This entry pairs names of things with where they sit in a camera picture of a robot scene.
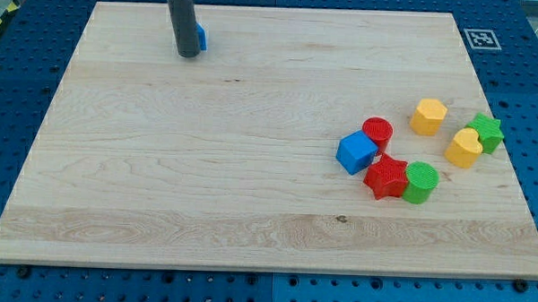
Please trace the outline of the grey cylindrical robot arm rod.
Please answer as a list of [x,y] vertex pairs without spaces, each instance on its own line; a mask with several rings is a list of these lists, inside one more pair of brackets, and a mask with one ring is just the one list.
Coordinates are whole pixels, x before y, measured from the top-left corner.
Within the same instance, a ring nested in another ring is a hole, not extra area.
[[178,53],[184,58],[201,52],[194,0],[167,0]]

